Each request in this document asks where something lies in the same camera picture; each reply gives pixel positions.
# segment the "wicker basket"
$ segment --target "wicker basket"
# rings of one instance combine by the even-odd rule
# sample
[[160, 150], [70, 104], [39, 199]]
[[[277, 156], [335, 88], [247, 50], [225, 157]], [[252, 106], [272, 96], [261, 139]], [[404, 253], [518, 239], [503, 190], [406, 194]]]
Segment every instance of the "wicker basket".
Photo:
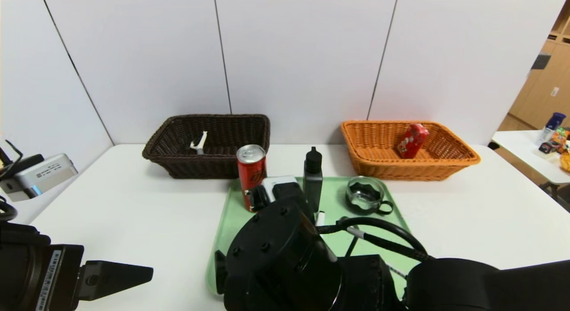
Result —
[[[204, 155], [190, 144], [208, 131]], [[175, 179], [234, 179], [237, 150], [258, 144], [269, 150], [269, 118], [265, 115], [182, 115], [167, 119], [142, 151], [145, 159], [164, 167]]]
[[[396, 150], [411, 123], [429, 130], [413, 159]], [[354, 170], [359, 175], [386, 180], [440, 181], [479, 163], [480, 157], [447, 127], [435, 122], [354, 120], [343, 122], [342, 134]]]

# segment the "table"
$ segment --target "table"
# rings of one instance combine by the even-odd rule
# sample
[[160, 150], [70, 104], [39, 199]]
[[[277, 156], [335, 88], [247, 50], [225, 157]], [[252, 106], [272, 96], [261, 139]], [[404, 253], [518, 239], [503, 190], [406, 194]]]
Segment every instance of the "table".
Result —
[[[118, 145], [77, 178], [31, 224], [53, 243], [82, 244], [85, 260], [155, 269], [151, 282], [79, 310], [208, 310], [205, 271], [229, 180], [174, 180], [142, 158], [144, 145]], [[302, 175], [311, 145], [271, 145], [272, 176]], [[325, 176], [350, 176], [346, 145], [316, 145]], [[446, 181], [387, 181], [413, 234], [436, 258], [515, 268], [570, 258], [570, 214], [495, 152]]]
[[493, 135], [493, 141], [511, 152], [548, 180], [542, 189], [550, 187], [552, 197], [558, 199], [558, 186], [570, 183], [570, 174], [560, 168], [560, 156], [549, 155], [546, 159], [536, 154], [535, 144], [541, 131], [504, 131]]

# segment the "red can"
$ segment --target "red can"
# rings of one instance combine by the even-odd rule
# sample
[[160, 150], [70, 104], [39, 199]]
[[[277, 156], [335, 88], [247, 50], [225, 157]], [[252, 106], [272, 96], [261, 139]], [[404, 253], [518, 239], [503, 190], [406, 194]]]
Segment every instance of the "red can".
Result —
[[399, 154], [403, 159], [413, 159], [428, 137], [428, 129], [422, 124], [410, 124], [398, 145]]
[[260, 185], [267, 177], [265, 168], [265, 150], [255, 144], [245, 145], [238, 149], [238, 172], [242, 184], [242, 195], [246, 209], [251, 212], [250, 192], [251, 189]]

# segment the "white wall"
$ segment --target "white wall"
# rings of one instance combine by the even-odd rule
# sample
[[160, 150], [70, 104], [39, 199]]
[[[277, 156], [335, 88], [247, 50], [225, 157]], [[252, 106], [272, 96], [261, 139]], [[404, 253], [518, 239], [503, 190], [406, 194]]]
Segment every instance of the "white wall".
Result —
[[[365, 119], [395, 0], [47, 0], [116, 143], [168, 116], [263, 113], [272, 143], [340, 143]], [[486, 144], [564, 0], [398, 0], [370, 119]]]
[[115, 144], [230, 112], [214, 0], [46, 0]]
[[369, 119], [435, 120], [487, 144], [564, 0], [398, 0]]
[[[81, 173], [112, 144], [43, 0], [2, 0], [1, 26], [4, 138], [28, 156], [67, 153]], [[8, 200], [19, 211], [15, 222], [31, 222], [69, 183], [36, 199]]]
[[366, 119], [395, 0], [217, 0], [234, 113], [271, 142], [342, 143]]

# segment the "orange wicker basket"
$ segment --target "orange wicker basket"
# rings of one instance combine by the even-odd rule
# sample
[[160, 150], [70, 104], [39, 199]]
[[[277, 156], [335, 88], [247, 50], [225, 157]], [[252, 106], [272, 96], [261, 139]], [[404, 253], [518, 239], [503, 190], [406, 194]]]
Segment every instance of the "orange wicker basket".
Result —
[[[421, 123], [429, 135], [415, 158], [396, 150], [411, 123]], [[354, 170], [385, 180], [441, 181], [481, 161], [465, 142], [436, 122], [351, 120], [341, 125]]]

